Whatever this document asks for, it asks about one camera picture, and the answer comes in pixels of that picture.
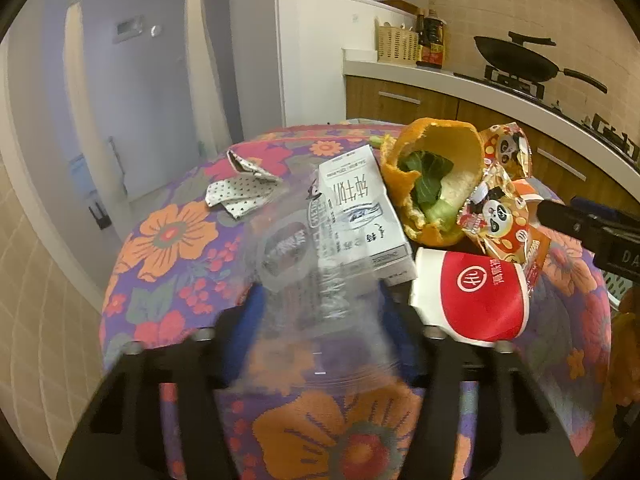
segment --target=white countertop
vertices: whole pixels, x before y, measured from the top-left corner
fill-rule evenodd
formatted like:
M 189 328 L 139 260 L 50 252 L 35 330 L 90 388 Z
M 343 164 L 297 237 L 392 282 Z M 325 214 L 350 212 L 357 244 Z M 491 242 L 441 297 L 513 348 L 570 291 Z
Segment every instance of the white countertop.
M 580 153 L 640 202 L 640 174 L 606 144 L 549 110 L 497 88 L 454 76 L 451 72 L 358 60 L 368 57 L 364 54 L 363 51 L 345 50 L 344 75 L 417 86 L 464 99 L 513 117 Z

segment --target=curtain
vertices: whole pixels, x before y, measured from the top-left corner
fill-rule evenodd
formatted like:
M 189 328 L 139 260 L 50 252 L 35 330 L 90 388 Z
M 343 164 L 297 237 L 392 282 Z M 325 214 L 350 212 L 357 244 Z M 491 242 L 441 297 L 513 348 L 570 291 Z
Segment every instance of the curtain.
M 82 0 L 70 0 L 65 21 L 64 65 L 66 94 L 78 141 L 95 187 L 120 238 L 132 229 L 122 174 L 114 167 L 95 122 L 84 63 Z
M 200 146 L 213 158 L 231 145 L 218 85 L 218 67 L 207 30 L 203 0 L 184 2 L 187 69 L 191 107 Z

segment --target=crumpled napkin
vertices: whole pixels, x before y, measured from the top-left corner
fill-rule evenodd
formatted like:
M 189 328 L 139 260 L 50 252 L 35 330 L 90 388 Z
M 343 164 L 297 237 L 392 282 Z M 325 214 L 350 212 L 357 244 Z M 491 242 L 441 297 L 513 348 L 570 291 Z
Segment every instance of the crumpled napkin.
M 222 204 L 238 220 L 266 204 L 283 180 L 232 150 L 226 152 L 226 158 L 238 175 L 211 184 L 205 202 L 209 207 Z

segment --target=wok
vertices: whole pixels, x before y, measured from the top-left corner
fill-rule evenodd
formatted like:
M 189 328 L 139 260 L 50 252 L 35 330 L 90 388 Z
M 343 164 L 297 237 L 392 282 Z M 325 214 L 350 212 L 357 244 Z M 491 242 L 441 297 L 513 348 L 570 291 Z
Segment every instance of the wok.
M 558 65 L 550 59 L 523 46 L 525 42 L 555 46 L 556 44 L 551 41 L 551 38 L 534 38 L 515 32 L 510 32 L 509 37 L 512 41 L 486 36 L 476 36 L 474 39 L 482 57 L 498 70 L 503 70 L 533 83 L 548 81 L 556 77 L 558 72 L 562 72 L 566 76 L 580 79 L 595 86 L 601 92 L 607 93 L 607 87 L 597 79 L 570 68 L 560 70 Z

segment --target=beige tile backsplash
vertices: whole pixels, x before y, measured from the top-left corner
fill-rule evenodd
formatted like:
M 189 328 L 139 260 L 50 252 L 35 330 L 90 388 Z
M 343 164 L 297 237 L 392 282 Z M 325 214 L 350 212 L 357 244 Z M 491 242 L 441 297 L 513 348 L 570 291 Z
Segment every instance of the beige tile backsplash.
M 102 375 L 99 323 L 38 240 L 0 160 L 0 409 L 52 478 Z
M 545 101 L 560 101 L 576 120 L 599 113 L 640 141 L 640 43 L 613 0 L 430 0 L 449 24 L 445 68 L 483 77 L 486 61 L 474 36 L 509 40 L 513 30 L 551 37 L 558 46 L 526 44 L 561 69 L 602 81 L 609 92 L 559 74 L 545 83 Z

